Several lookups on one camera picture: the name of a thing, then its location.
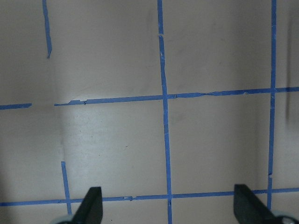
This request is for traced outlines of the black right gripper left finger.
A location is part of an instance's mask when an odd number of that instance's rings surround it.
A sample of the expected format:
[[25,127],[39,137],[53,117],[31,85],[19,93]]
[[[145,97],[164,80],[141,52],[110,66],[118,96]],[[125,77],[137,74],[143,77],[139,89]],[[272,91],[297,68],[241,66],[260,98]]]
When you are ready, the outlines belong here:
[[100,224],[103,219],[103,201],[101,187],[91,187],[84,197],[72,224]]

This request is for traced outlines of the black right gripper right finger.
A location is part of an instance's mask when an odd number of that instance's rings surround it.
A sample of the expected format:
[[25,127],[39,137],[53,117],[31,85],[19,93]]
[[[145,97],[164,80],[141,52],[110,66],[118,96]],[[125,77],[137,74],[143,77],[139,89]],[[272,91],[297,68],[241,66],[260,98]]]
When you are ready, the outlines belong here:
[[280,219],[245,184],[234,186],[234,216],[239,224],[280,223]]

